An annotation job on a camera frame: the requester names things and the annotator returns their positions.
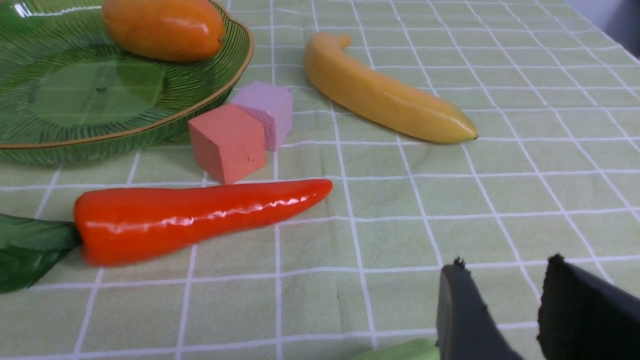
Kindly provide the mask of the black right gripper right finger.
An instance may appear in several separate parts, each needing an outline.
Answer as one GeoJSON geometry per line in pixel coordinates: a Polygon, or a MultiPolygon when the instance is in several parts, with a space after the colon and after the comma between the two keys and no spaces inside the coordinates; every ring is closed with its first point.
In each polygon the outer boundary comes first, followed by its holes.
{"type": "Polygon", "coordinates": [[[640,357],[638,297],[559,254],[548,258],[537,323],[537,341],[547,360],[640,357]]]}

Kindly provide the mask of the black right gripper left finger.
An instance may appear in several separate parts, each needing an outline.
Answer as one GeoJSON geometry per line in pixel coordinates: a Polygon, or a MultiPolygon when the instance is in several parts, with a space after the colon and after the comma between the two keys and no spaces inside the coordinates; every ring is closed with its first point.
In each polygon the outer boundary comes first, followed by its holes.
{"type": "Polygon", "coordinates": [[[436,333],[442,360],[522,359],[498,330],[460,257],[439,272],[436,333]]]}

